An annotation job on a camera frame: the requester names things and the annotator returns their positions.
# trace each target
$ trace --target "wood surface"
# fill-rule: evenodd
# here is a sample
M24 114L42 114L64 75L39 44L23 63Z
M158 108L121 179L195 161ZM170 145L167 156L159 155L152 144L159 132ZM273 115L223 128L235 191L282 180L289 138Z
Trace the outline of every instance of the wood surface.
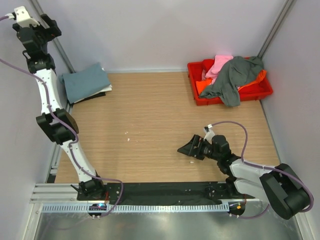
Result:
M203 127L237 121L247 128L246 160L279 164L259 101L238 107L196 106L186 72L109 74L112 92L74 105L72 116L82 148L97 173L124 182L224 181L216 161L197 160L177 152ZM245 134L235 124L214 127L231 150L241 154ZM78 183L76 171L63 152L56 183Z

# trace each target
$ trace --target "cable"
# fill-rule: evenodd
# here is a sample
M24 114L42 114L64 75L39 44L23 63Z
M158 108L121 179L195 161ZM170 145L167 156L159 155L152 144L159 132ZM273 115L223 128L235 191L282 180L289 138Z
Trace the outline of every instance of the cable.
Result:
M4 19L8 19L9 16L3 16L3 17L0 17L0 21L4 20ZM53 119L55 119L57 122L59 122L60 124L62 124L64 127L66 127L68 130L70 130L70 132L74 135L75 137L75 141L72 141L68 144L68 147L70 149L70 154L72 156L72 160L74 161L75 165L85 174L87 174L88 176L90 176L91 178L94 178L94 179L98 179L98 180L102 180L102 181L109 181L109 182L117 182L117 183L120 183L121 184L121 190L120 190L120 193L119 193L119 197L118 199L115 201L114 205L111 207L111 209L105 213L102 213L101 214L101 218L102 217L105 217L107 215L109 215L115 208L116 206L118 205L121 197L122 197L122 194L123 194L123 191L124 191L124 183L121 181L121 180L118 180L118 179L113 179L113 178L105 178L105 177L98 177L98 176L94 176L92 174L90 174L89 172L87 172L86 170L84 170L83 167L80 166L80 164L77 162L77 159L74 155L74 152L73 152L73 149L72 149L72 145L73 144L76 144L79 142L79 137L78 137L78 134L76 133L76 131L71 127L69 126L68 124L66 124L64 121L60 120L58 117L55 116L55 114L53 113L53 110L52 110L52 106L50 105L50 97L49 97L49 90L48 90L48 86L46 84L46 82L44 80L42 80L40 77L20 68L20 67L17 67L17 66L14 66L12 65L11 63L3 60L0 58L0 62L19 71L19 72L22 72L28 76L31 76L33 78L36 78L38 81L40 81L44 87L44 90L45 90L45 97L46 97L46 104L47 104L47 108L51 114L51 116L53 117Z
M216 122L216 123L213 123L211 124L212 126L216 126L216 125L219 125L219 124L236 124L238 126L240 126L243 130L244 130L244 133L245 133L245 140L244 140L244 144L243 144L243 148L242 148L242 151L241 151L241 160L244 164L248 165L248 166L251 166L251 167L254 167L254 168L258 168L258 169L266 169L266 170L270 170L270 171L275 171L275 172L278 172L282 175L285 175L289 178L291 178L292 180L296 181L298 184L300 184L302 186L302 188L304 189L304 191L308 194L309 196L309 199L310 199L310 204L307 208L303 209L301 211L301 213L305 213L305 212L308 212L310 211L313 206L314 206L314 196L312 195L311 191L309 190L309 188L301 181L299 180L298 178L296 178L295 176L291 175L290 173L287 173L285 171L282 171L280 169L277 169L275 167L272 167L272 166L261 166L261 165L257 165L257 164L254 164L254 163L251 163L251 162L247 162L245 161L244 159L244 154L245 154L245 150L246 150L246 147L247 147L247 143L248 143L248 131L246 129L245 126L243 126L241 123L239 122L236 122L236 121L219 121L219 122ZM246 216L246 217L239 217L239 218L245 218L245 219L254 219L254 218L258 218L260 216L262 216L264 213L266 213L266 211L268 210L269 208L269 204L268 206L266 207L266 209L260 213L259 215L257 216Z

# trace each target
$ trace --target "white wall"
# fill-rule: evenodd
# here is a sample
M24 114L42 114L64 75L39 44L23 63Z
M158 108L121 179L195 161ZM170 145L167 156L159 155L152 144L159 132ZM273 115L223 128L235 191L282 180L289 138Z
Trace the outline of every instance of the white wall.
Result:
M256 55L284 0L39 0L76 71L187 68L215 54Z
M21 5L28 6L27 1L4 1L0 16L13 12L15 7ZM12 29L13 23L7 19L0 22L0 58L27 70L22 56L24 48ZM60 67L57 72L67 72L57 51L52 47L49 49L53 51L57 67ZM60 93L66 102L63 91ZM41 114L36 81L2 63L0 110L0 239L15 240L25 226L27 206L35 183L43 183L47 175L53 143L36 122L36 117Z
M320 239L320 2L297 1L264 58L273 87L263 101L280 159L314 194L310 226Z

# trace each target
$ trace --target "black and white robotic arm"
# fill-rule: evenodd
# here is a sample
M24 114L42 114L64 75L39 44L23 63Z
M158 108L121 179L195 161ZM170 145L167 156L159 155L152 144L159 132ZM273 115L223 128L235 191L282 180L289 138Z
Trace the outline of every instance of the black and white robotic arm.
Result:
M50 113L51 109L58 119L72 127L77 134L79 133L76 121L61 104L57 89L55 62L47 50L48 42L62 34L56 21L50 19L46 14L41 15L41 18L49 26L45 28L29 15L24 6L15 8L14 12L7 14L7 16L9 19L16 21L12 27L25 48L22 54L26 58L29 72L44 81L43 83L38 78L35 79L39 88L42 106L41 115L36 117L37 124L47 137L52 142L57 143L70 158L79 178L79 188L74 186L73 188L86 197L100 198L106 192L103 182L90 177L77 165L78 163L87 173L98 177L96 170L89 163L80 142L76 141L72 144L71 152L70 143L76 140L76 136L65 125L54 121Z
M284 219L312 208L312 194L290 166L246 161L233 154L225 136L215 135L212 128L211 124L206 126L205 137L194 135L177 151L199 160L205 157L216 160L220 171L228 175L226 185L231 196L246 194L267 202Z

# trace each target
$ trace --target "stacked fabric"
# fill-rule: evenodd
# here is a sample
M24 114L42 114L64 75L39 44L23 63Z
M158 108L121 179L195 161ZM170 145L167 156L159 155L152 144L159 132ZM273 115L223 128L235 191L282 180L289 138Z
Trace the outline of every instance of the stacked fabric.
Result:
M80 72L63 74L59 80L71 104L106 95L105 92L112 90L108 75L99 63Z
M239 91L257 90L267 74L256 56L216 55L215 59L204 60L202 67L202 81L196 82L199 98L219 97L229 107L239 106Z

